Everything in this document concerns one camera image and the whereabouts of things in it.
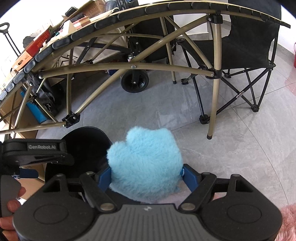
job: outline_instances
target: chair backrest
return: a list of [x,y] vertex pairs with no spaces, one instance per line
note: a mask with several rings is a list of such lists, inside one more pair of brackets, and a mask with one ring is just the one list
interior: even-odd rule
[[[228,0],[231,4],[248,7],[281,19],[281,5],[275,0]],[[279,25],[270,21],[230,16],[229,38],[256,54],[268,54],[272,40],[279,32]]]

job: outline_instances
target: black bucket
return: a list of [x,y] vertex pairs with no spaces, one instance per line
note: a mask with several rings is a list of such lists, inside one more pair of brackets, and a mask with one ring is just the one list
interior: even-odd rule
[[100,129],[91,126],[80,127],[62,139],[66,140],[67,152],[73,156],[75,163],[73,166],[48,163],[45,182],[59,173],[66,175],[66,178],[78,178],[84,172],[98,172],[107,162],[107,150],[112,143]]

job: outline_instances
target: gray ribbed panel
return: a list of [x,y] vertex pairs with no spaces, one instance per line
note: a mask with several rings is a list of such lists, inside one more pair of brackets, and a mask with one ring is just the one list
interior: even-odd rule
[[179,213],[174,205],[123,205],[103,214],[77,241],[218,241],[193,214]]

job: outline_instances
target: pink fur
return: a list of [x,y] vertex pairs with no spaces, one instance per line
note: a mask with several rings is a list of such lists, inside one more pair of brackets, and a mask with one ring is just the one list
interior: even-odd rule
[[275,241],[296,241],[296,203],[281,209],[283,224]]

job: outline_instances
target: white logo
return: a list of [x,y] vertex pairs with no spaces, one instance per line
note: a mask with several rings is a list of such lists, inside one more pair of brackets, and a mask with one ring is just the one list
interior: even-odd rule
[[31,149],[31,150],[56,150],[56,146],[55,145],[36,145],[36,146],[33,146],[33,145],[28,145],[28,148]]
[[151,209],[152,209],[152,207],[150,207],[150,206],[147,206],[147,207],[144,208],[144,210],[147,211],[147,212],[148,212],[149,210],[151,210]]

